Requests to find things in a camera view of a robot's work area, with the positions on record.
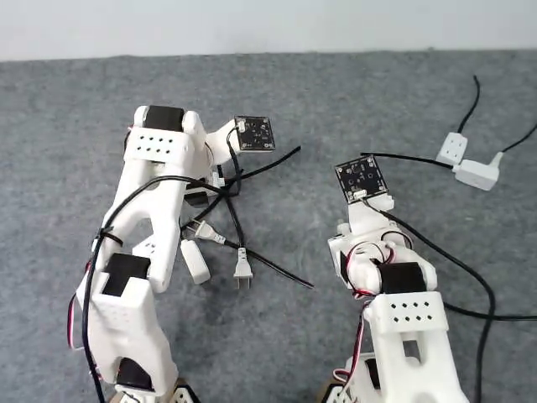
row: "wire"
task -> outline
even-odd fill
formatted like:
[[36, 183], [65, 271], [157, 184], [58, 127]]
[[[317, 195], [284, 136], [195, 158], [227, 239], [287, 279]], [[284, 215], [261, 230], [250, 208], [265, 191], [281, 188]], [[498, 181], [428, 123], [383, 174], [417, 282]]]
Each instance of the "wire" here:
[[354, 373], [356, 371], [356, 367], [358, 365], [358, 360], [360, 359], [360, 352], [362, 351], [362, 340], [363, 340], [363, 329], [365, 328], [363, 324], [363, 312], [368, 307], [370, 302], [365, 302], [362, 306], [362, 311], [360, 312], [360, 318], [358, 319], [358, 329], [356, 333], [356, 340], [354, 342], [354, 350], [352, 352], [352, 365], [351, 370], [349, 371], [349, 376], [347, 377], [347, 382], [345, 382], [345, 386], [343, 386], [341, 393], [346, 393], [348, 388], [351, 386], [351, 380], [352, 376], [354, 376]]
[[482, 285], [482, 287], [487, 292], [488, 296], [488, 318], [485, 321], [485, 325], [483, 326], [483, 330], [481, 333], [481, 337], [479, 338], [479, 344], [477, 345], [477, 356], [476, 356], [476, 382], [475, 382], [475, 391], [474, 391], [474, 402], [475, 403], [481, 403], [482, 401], [482, 366], [483, 366], [483, 355], [485, 352], [485, 346], [487, 344], [487, 338], [488, 334], [490, 333], [490, 328], [493, 324], [493, 316], [496, 311], [496, 296], [494, 294], [494, 290], [492, 287], [485, 281], [485, 279], [477, 273], [472, 267], [467, 265], [466, 263], [460, 261], [456, 257], [452, 256], [451, 254], [448, 254], [444, 249], [437, 246], [435, 243], [431, 242], [426, 236], [422, 235], [419, 231], [411, 227], [408, 223], [401, 220], [400, 218], [397, 218], [396, 216], [390, 214], [389, 212], [384, 212], [381, 210], [376, 209], [375, 207], [372, 207], [367, 200], [363, 201], [366, 206], [369, 206], [374, 211], [379, 212], [383, 216], [385, 216], [387, 219], [396, 222], [401, 227], [406, 228], [409, 232], [411, 232], [417, 239], [425, 243], [427, 246], [429, 246], [431, 249], [435, 250], [457, 266], [461, 267], [463, 270], [465, 270], [469, 275], [471, 275], [474, 279], [476, 279], [479, 284]]
[[360, 153], [360, 155], [372, 155], [373, 157], [388, 157], [388, 158], [396, 158], [398, 160], [419, 161], [419, 162], [425, 162], [426, 164], [438, 165], [438, 166], [441, 166], [442, 168], [447, 168], [448, 170], [453, 169], [453, 165], [444, 164], [443, 162], [430, 160], [428, 158], [411, 157], [409, 155], [388, 154], [388, 153]]
[[[255, 176], [255, 175], [258, 175], [258, 174], [261, 174], [263, 172], [265, 172], [266, 170], [270, 170], [278, 165], [280, 165], [281, 163], [285, 162], [286, 160], [288, 160], [290, 157], [292, 157], [294, 154], [298, 153], [299, 151], [301, 150], [301, 147], [298, 146], [298, 147], [295, 147], [294, 149], [292, 149], [289, 153], [287, 153], [286, 155], [284, 155], [283, 157], [281, 157], [279, 160], [275, 160], [274, 162], [268, 164], [268, 165], [265, 165], [261, 168], [258, 168], [256, 170], [253, 170], [252, 172], [248, 172], [247, 174], [244, 174], [244, 175], [241, 175], [241, 178], [242, 179], [247, 179], [247, 178], [251, 178], [252, 176]], [[234, 183], [234, 179], [231, 179], [229, 180], [229, 184], [225, 187], [225, 189], [229, 189], [229, 186], [231, 186], [233, 183]], [[222, 195], [218, 195], [215, 200], [213, 200], [211, 202], [211, 204], [205, 209], [203, 210], [202, 212], [200, 212], [196, 217], [194, 217], [194, 219], [190, 220], [188, 223], [186, 223], [185, 225], [182, 225], [181, 226], [181, 231], [185, 231], [187, 227], [189, 226], [192, 226], [194, 224], [194, 220], [197, 220], [197, 221], [200, 221], [201, 219], [203, 219], [203, 217], [205, 217], [207, 214], [209, 214], [210, 212], [212, 212], [215, 207], [218, 205], [218, 203], [224, 198], [224, 196]]]
[[238, 195], [241, 192], [241, 168], [238, 165], [237, 154], [235, 154], [235, 150], [233, 149], [232, 144], [229, 141], [233, 131], [236, 131], [236, 130], [237, 130], [237, 126], [232, 128], [226, 137], [227, 148], [229, 149], [229, 154], [232, 157], [233, 168], [235, 168], [235, 181], [237, 182], [237, 191], [236, 193], [234, 193], [234, 196]]
[[287, 154], [284, 155], [282, 158], [280, 158], [279, 160], [275, 160], [274, 162], [271, 162], [271, 163], [268, 164], [268, 165], [265, 165], [265, 166], [263, 166], [263, 167], [261, 167], [261, 168], [258, 168], [258, 169], [256, 169], [256, 170], [253, 170], [252, 172], [248, 172], [247, 174], [242, 175], [241, 178], [242, 178], [242, 179], [248, 179], [248, 178], [251, 178], [252, 176], [261, 174], [261, 173], [263, 173], [263, 172], [266, 171], [266, 170], [271, 170], [271, 169], [273, 169], [275, 166], [278, 166], [278, 165], [280, 165], [282, 162], [285, 162], [286, 160], [288, 160], [289, 158], [291, 158], [293, 155], [295, 155], [296, 153], [298, 153], [301, 149], [302, 149], [301, 146], [295, 147], [295, 148], [293, 148], [289, 153], [287, 153]]
[[402, 231], [386, 231], [385, 233], [383, 233], [380, 237], [380, 240], [383, 241], [384, 240], [384, 236], [388, 235], [388, 234], [391, 234], [391, 233], [397, 233], [398, 235], [401, 235], [404, 239], [407, 240], [407, 242], [409, 243], [409, 246], [410, 246], [410, 249], [411, 250], [414, 250], [414, 242], [412, 241], [412, 238], [409, 237], [406, 233], [402, 232]]
[[469, 311], [456, 305], [452, 305], [448, 302], [444, 302], [446, 309], [466, 315], [467, 317], [475, 317], [477, 319], [489, 319], [497, 322], [524, 322], [524, 321], [537, 321], [537, 315], [488, 315], [486, 313]]
[[537, 130], [537, 123], [535, 124], [534, 127], [530, 129], [530, 131], [528, 131], [528, 133], [525, 136], [523, 136], [523, 138], [507, 146], [506, 148], [502, 150], [502, 152], [507, 153], [510, 149], [514, 149], [517, 145], [522, 144], [524, 141], [526, 141], [527, 139], [531, 137], [531, 135], [535, 132], [535, 130]]
[[137, 399], [136, 397], [134, 397], [134, 395], [131, 395], [127, 392], [123, 392], [123, 394], [125, 394], [126, 396], [128, 396], [129, 399], [132, 399], [134, 401], [136, 401], [136, 403], [142, 403], [139, 399]]
[[121, 212], [121, 210], [125, 208], [125, 206], [129, 202], [131, 202], [136, 196], [138, 196], [140, 193], [142, 193], [143, 191], [145, 191], [152, 185], [163, 182], [163, 181], [182, 181], [186, 183], [191, 183], [193, 185], [197, 185], [199, 187], [203, 187], [210, 191], [214, 191], [215, 193], [218, 193], [220, 195], [227, 194], [227, 191], [225, 190], [208, 185], [203, 181], [198, 181], [197, 179], [189, 178], [187, 176], [177, 176], [177, 175], [157, 176], [153, 178], [152, 180], [147, 181], [145, 184], [141, 185], [137, 190], [135, 190], [127, 198], [125, 198], [125, 200], [123, 200], [119, 205], [117, 205], [117, 207], [112, 211], [112, 214], [110, 214], [110, 216], [106, 220], [105, 225], [99, 231], [99, 234], [97, 234], [94, 253], [91, 256], [91, 263], [87, 271], [87, 277], [86, 277], [86, 288], [85, 288], [85, 293], [84, 293], [84, 303], [82, 307], [82, 344], [84, 345], [84, 353], [86, 355], [86, 361], [88, 363], [88, 366], [90, 367], [91, 377], [93, 378], [93, 382], [95, 384], [95, 389], [97, 392], [97, 397], [100, 403], [105, 403], [105, 399], [104, 399], [104, 394], [102, 392], [99, 375], [96, 371], [96, 366], [95, 366], [95, 363], [93, 362], [93, 357], [91, 356], [90, 343], [89, 343], [89, 337], [88, 337], [88, 323], [89, 323], [88, 319], [89, 319], [89, 310], [90, 310], [91, 284], [93, 281], [93, 275], [95, 274], [97, 257], [99, 255], [99, 251], [101, 250], [102, 243], [106, 237], [105, 233], [112, 231], [113, 221], [117, 217], [117, 215]]
[[[232, 241], [229, 241], [227, 239], [226, 239], [226, 242], [224, 242], [224, 245], [226, 245], [226, 246], [228, 246], [230, 248], [233, 248], [233, 249], [239, 249], [240, 248], [239, 245], [237, 245], [236, 243], [234, 243]], [[270, 267], [271, 269], [273, 269], [277, 273], [281, 274], [283, 277], [288, 278], [289, 280], [295, 281], [295, 282], [299, 283], [300, 285], [303, 285], [304, 287], [309, 288], [309, 289], [312, 289], [312, 288], [315, 287], [309, 281], [302, 280], [300, 277], [294, 275], [293, 273], [290, 273], [286, 269], [283, 269], [282, 267], [278, 266], [276, 263], [268, 260], [267, 258], [264, 258], [263, 256], [261, 256], [260, 254], [254, 252], [251, 249], [246, 248], [246, 253], [248, 254], [248, 256], [252, 256], [254, 259], [259, 260], [261, 263], [266, 264], [268, 267]]]
[[464, 129], [464, 127], [466, 126], [468, 122], [468, 119], [473, 114], [473, 111], [476, 109], [477, 103], [479, 102], [479, 96], [481, 95], [481, 83], [479, 82], [475, 74], [473, 75], [473, 82], [476, 84], [476, 89], [477, 89], [476, 99], [474, 99], [473, 104], [470, 107], [470, 110], [468, 111], [466, 116], [462, 118], [461, 123], [459, 124], [459, 129], [457, 129], [457, 133], [462, 133], [462, 130]]
[[348, 377], [349, 377], [349, 372], [344, 370], [343, 368], [336, 368], [336, 369], [334, 369], [332, 371], [332, 376], [334, 377], [335, 380], [338, 380], [341, 383], [345, 384], [347, 382]]
[[241, 222], [238, 219], [237, 211], [233, 206], [231, 197], [225, 196], [224, 199], [226, 200], [227, 208], [229, 209], [229, 213], [232, 216], [233, 225], [235, 226], [235, 230], [237, 231], [238, 246], [240, 248], [244, 248], [244, 231], [242, 230]]

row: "black cable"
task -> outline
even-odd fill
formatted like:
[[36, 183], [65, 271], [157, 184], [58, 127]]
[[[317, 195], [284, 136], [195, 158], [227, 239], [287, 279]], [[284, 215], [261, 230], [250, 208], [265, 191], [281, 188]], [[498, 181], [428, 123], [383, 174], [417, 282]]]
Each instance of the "black cable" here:
[[93, 357], [91, 356], [91, 350], [90, 350], [90, 342], [88, 337], [88, 317], [89, 317], [89, 311], [90, 311], [90, 296], [91, 296], [91, 284], [93, 282], [93, 275], [95, 274], [95, 267], [97, 262], [97, 257], [99, 255], [99, 251], [101, 250], [102, 242], [106, 238], [105, 232], [109, 232], [113, 229], [112, 224], [114, 219], [117, 217], [117, 215], [121, 212], [125, 206], [131, 202], [136, 196], [138, 196], [140, 193], [145, 191], [147, 188], [151, 187], [152, 185], [156, 183], [160, 183], [162, 181], [183, 181], [187, 183], [191, 183], [193, 185], [197, 185], [199, 187], [204, 187], [210, 191], [214, 191], [215, 193], [218, 193], [220, 195], [226, 195], [227, 191], [219, 189], [217, 187], [207, 185], [205, 182], [198, 181], [193, 178], [189, 178], [186, 176], [177, 176], [177, 175], [165, 175], [165, 176], [157, 176], [153, 178], [152, 180], [146, 182], [145, 184], [141, 185], [136, 191], [131, 193], [125, 200], [123, 200], [112, 212], [112, 214], [108, 217], [108, 219], [105, 222], [105, 225], [102, 227], [102, 229], [99, 231], [96, 243], [95, 243], [95, 251], [93, 255], [91, 256], [91, 263], [90, 267], [87, 271], [87, 277], [86, 277], [86, 288], [84, 293], [84, 304], [82, 307], [82, 344], [84, 345], [84, 354], [86, 355], [86, 361], [88, 363], [88, 366], [90, 367], [90, 373], [91, 377], [93, 378], [93, 383], [95, 384], [95, 389], [97, 392], [97, 397], [99, 399], [100, 403], [105, 403], [104, 394], [102, 392], [101, 382], [99, 380], [99, 375], [97, 374], [95, 363], [93, 362]]
[[86, 361], [90, 367], [90, 374], [93, 378], [93, 383], [95, 384], [95, 390], [97, 392], [97, 398], [99, 403], [105, 403], [104, 394], [102, 392], [101, 381], [99, 380], [99, 375], [95, 368], [95, 363], [93, 362], [93, 357], [91, 356], [90, 350], [90, 341], [87, 335], [88, 328], [88, 314], [90, 311], [90, 292], [91, 292], [91, 283], [93, 282], [93, 275], [95, 273], [95, 265], [97, 262], [97, 255], [99, 254], [99, 249], [101, 248], [102, 241], [104, 237], [100, 234], [95, 243], [95, 253], [91, 256], [90, 268], [87, 271], [86, 277], [86, 290], [84, 294], [84, 304], [82, 306], [82, 345], [84, 346], [84, 354], [86, 355]]
[[466, 315], [467, 317], [475, 317], [477, 319], [489, 319], [497, 322], [524, 322], [524, 321], [537, 321], [537, 315], [488, 315], [486, 313], [469, 311], [456, 305], [452, 305], [448, 302], [444, 302], [446, 309]]
[[241, 222], [238, 219], [237, 211], [233, 206], [231, 197], [224, 196], [224, 200], [226, 200], [227, 208], [229, 209], [229, 213], [232, 216], [233, 225], [235, 226], [235, 230], [237, 231], [238, 245], [240, 248], [244, 248], [244, 231], [242, 230]]
[[502, 152], [507, 153], [510, 149], [514, 149], [517, 145], [522, 144], [524, 141], [526, 141], [527, 139], [531, 137], [531, 135], [535, 132], [535, 130], [537, 130], [537, 123], [535, 124], [534, 127], [530, 129], [530, 131], [528, 131], [528, 133], [525, 136], [523, 136], [523, 138], [507, 146], [506, 148], [502, 150]]
[[447, 168], [448, 170], [453, 169], [453, 165], [444, 164], [443, 162], [430, 160], [428, 158], [411, 157], [408, 155], [388, 154], [388, 153], [360, 153], [360, 155], [372, 155], [373, 157], [388, 157], [388, 158], [396, 158], [399, 160], [419, 161], [419, 162], [425, 162], [426, 164], [438, 165], [438, 166], [441, 166], [442, 168]]
[[473, 76], [473, 82], [476, 84], [476, 89], [477, 89], [476, 99], [474, 99], [472, 107], [470, 107], [470, 110], [468, 111], [466, 116], [462, 118], [461, 123], [459, 124], [459, 129], [457, 129], [456, 131], [457, 133], [462, 133], [462, 130], [464, 129], [464, 127], [466, 126], [468, 122], [468, 119], [473, 114], [473, 111], [476, 109], [477, 103], [479, 102], [479, 96], [481, 95], [481, 83], [479, 82], [475, 74]]
[[[270, 170], [272, 168], [274, 168], [275, 166], [278, 166], [280, 165], [281, 163], [285, 162], [286, 160], [288, 160], [290, 157], [292, 157], [294, 154], [298, 153], [299, 151], [301, 150], [301, 147], [298, 146], [294, 149], [292, 149], [289, 153], [287, 153], [286, 155], [284, 155], [283, 157], [281, 157], [279, 160], [275, 160], [274, 162], [268, 164], [268, 165], [265, 165], [261, 168], [258, 168], [256, 170], [253, 170], [252, 172], [248, 172], [247, 174], [244, 174], [241, 176], [242, 179], [247, 179], [247, 178], [251, 178], [252, 176], [255, 176], [255, 175], [258, 175], [258, 174], [261, 174], [263, 173], [264, 171], [266, 170]], [[230, 179], [229, 180], [229, 183], [226, 185], [226, 189], [229, 189], [229, 186], [231, 186], [232, 184], [234, 183], [234, 179]], [[222, 195], [218, 195], [215, 200], [213, 200], [211, 202], [211, 204], [206, 207], [205, 210], [203, 210], [202, 212], [200, 212], [197, 216], [194, 217], [193, 220], [190, 220], [187, 224], [184, 224], [181, 226], [181, 231], [185, 231], [187, 227], [190, 227], [194, 224], [194, 220], [196, 221], [200, 221], [203, 217], [205, 217], [207, 214], [209, 214], [210, 212], [212, 212], [215, 207], [218, 205], [218, 203], [224, 198], [224, 196]]]
[[234, 127], [229, 131], [229, 133], [227, 134], [227, 137], [226, 137], [226, 143], [227, 143], [227, 148], [229, 149], [229, 154], [232, 157], [233, 168], [235, 169], [235, 181], [237, 182], [237, 191], [233, 195], [236, 196], [241, 192], [241, 180], [242, 180], [242, 178], [241, 178], [241, 168], [238, 165], [237, 154], [235, 154], [235, 150], [233, 149], [232, 144], [229, 141], [229, 139], [230, 139], [230, 137], [231, 137], [231, 135], [232, 135], [234, 130], [237, 130], [237, 127]]
[[436, 252], [456, 264], [457, 266], [461, 267], [463, 270], [465, 270], [469, 275], [471, 275], [474, 279], [476, 279], [479, 284], [482, 285], [482, 287], [487, 292], [488, 296], [488, 318], [485, 321], [485, 325], [483, 326], [483, 330], [481, 333], [481, 337], [479, 338], [479, 344], [477, 345], [477, 356], [476, 356], [476, 384], [475, 384], [475, 391], [474, 391], [474, 402], [475, 403], [481, 403], [482, 401], [482, 366], [483, 366], [483, 355], [485, 352], [485, 345], [487, 344], [487, 338], [488, 334], [490, 333], [490, 328], [493, 324], [492, 317], [494, 316], [494, 313], [496, 311], [496, 296], [494, 295], [494, 290], [492, 287], [485, 281], [485, 279], [477, 273], [472, 267], [467, 265], [466, 263], [460, 261], [456, 257], [452, 256], [451, 254], [448, 254], [444, 249], [437, 246], [435, 243], [431, 242], [428, 238], [426, 238], [424, 235], [422, 235], [419, 231], [411, 227], [408, 223], [404, 222], [400, 218], [397, 218], [396, 216], [390, 214], [389, 212], [384, 212], [381, 210], [378, 210], [372, 206], [369, 205], [367, 201], [364, 201], [364, 204], [375, 210], [376, 212], [379, 212], [383, 216], [385, 216], [387, 219], [396, 222], [401, 227], [406, 228], [409, 232], [411, 232], [417, 239], [425, 243], [427, 246], [429, 246], [431, 249], [434, 249]]
[[[230, 247], [230, 248], [233, 248], [233, 249], [239, 249], [240, 246], [232, 241], [229, 241], [226, 239], [226, 241], [224, 242], [224, 245]], [[290, 273], [289, 271], [287, 271], [286, 269], [283, 269], [282, 267], [278, 266], [276, 263], [272, 262], [271, 260], [268, 260], [267, 258], [264, 258], [263, 256], [261, 256], [260, 254], [254, 252], [253, 250], [251, 249], [248, 249], [246, 248], [246, 253], [248, 254], [248, 256], [252, 256], [254, 259], [256, 260], [259, 260], [261, 263], [264, 263], [266, 264], [268, 267], [270, 267], [271, 269], [275, 270], [276, 272], [278, 272], [279, 274], [281, 274], [283, 277], [286, 277], [292, 281], [296, 281], [297, 283], [303, 285], [304, 287], [306, 288], [314, 288], [313, 284], [311, 284], [309, 281], [306, 281], [306, 280], [302, 280], [300, 277], [294, 275], [293, 273]]]
[[252, 176], [255, 176], [257, 174], [261, 174], [263, 173], [264, 171], [266, 170], [271, 170], [273, 169], [275, 166], [278, 166], [280, 165], [282, 162], [285, 162], [286, 160], [288, 160], [289, 158], [291, 158], [293, 155], [295, 155], [296, 153], [298, 153], [300, 150], [302, 149], [302, 147], [298, 146], [298, 147], [295, 147], [293, 148], [289, 153], [287, 153], [286, 155], [284, 155], [282, 158], [280, 158], [279, 160], [275, 160], [274, 162], [271, 162], [270, 164], [268, 165], [265, 165], [261, 168], [258, 168], [256, 170], [253, 170], [252, 172], [248, 172], [247, 174], [244, 174], [241, 176], [242, 179], [248, 179], [248, 178], [251, 178]]

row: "power plug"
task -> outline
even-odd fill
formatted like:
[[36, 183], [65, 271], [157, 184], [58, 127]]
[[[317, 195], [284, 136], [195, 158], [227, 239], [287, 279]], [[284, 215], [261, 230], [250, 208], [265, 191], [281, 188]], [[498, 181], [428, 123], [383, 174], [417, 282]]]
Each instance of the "power plug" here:
[[205, 283], [209, 280], [211, 272], [196, 242], [192, 239], [183, 239], [180, 248], [194, 284]]
[[449, 133], [440, 148], [436, 160], [451, 166], [461, 163], [467, 149], [468, 139], [460, 133]]
[[500, 175], [500, 161], [503, 153], [497, 153], [489, 165], [477, 161], [463, 160], [453, 167], [455, 179], [483, 191], [490, 191]]

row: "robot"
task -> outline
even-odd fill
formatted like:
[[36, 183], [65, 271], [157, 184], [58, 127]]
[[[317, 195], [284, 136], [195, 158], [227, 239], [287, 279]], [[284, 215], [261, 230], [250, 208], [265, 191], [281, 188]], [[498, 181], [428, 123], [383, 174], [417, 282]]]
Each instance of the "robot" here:
[[[348, 222], [328, 240], [337, 276], [364, 300], [354, 354], [323, 403], [467, 403], [459, 385], [434, 266], [383, 212], [394, 199], [373, 156], [336, 167]], [[374, 353], [361, 353], [367, 322]]]
[[[154, 294], [169, 286], [181, 244], [192, 279], [211, 278], [193, 241], [181, 240], [179, 218], [189, 196], [226, 195], [212, 167], [241, 152], [274, 150], [267, 118], [235, 117], [207, 133], [200, 117], [174, 107], [142, 106], [125, 140], [124, 166], [112, 207], [92, 245], [92, 261], [76, 291], [82, 339], [99, 400], [102, 379], [115, 385], [117, 403], [191, 403], [194, 392], [178, 380], [169, 342], [155, 313]], [[153, 234], [122, 251], [123, 240], [148, 218]], [[246, 249], [238, 250], [237, 280], [250, 279]]]

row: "two-prong plug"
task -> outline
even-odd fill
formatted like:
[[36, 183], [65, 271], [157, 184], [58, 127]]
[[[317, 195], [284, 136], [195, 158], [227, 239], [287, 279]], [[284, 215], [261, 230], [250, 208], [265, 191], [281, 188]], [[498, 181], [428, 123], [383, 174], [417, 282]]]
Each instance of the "two-prong plug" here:
[[250, 288], [250, 280], [253, 278], [253, 273], [246, 256], [246, 248], [238, 249], [238, 261], [237, 266], [235, 266], [233, 278], [237, 279], [237, 288], [241, 288], [241, 280], [245, 280], [248, 283], [248, 288]]

